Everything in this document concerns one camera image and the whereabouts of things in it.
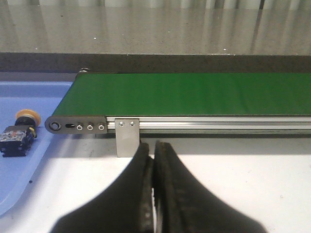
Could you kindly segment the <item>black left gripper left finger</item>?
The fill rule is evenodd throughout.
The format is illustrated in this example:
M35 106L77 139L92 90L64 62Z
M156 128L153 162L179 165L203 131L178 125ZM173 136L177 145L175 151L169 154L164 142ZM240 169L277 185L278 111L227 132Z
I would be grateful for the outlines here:
M153 160L141 143L125 170L100 195L60 218L53 233L152 233Z

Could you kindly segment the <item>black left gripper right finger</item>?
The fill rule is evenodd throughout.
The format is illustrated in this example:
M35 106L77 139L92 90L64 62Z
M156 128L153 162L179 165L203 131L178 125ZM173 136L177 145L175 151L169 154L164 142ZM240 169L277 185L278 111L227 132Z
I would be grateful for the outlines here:
M264 233L257 221L207 190L171 144L155 145L154 191L158 233Z

